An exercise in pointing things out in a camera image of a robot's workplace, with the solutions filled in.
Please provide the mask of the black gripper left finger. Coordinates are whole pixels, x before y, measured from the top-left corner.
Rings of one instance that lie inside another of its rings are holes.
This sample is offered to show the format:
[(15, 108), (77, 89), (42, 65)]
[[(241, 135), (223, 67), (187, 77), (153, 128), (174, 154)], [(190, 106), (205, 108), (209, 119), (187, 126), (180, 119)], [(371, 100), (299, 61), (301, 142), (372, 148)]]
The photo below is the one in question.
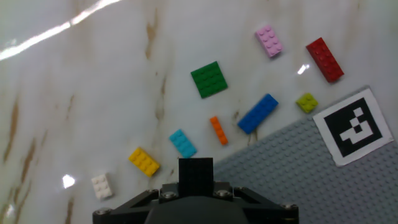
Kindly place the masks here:
[(145, 223), (150, 211), (161, 201), (175, 200), (178, 183), (163, 184), (160, 190), (145, 190), (119, 207), (100, 208), (92, 213), (92, 224)]

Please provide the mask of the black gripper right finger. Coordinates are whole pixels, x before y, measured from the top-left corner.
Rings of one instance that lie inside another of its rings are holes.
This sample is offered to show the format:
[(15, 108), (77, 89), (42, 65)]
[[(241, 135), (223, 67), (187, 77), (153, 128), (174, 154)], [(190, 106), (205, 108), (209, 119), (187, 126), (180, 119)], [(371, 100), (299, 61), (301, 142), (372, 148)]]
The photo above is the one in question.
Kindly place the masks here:
[(236, 205), (249, 223), (299, 224), (296, 204), (276, 204), (247, 187), (232, 187), (229, 182), (214, 182), (213, 196)]

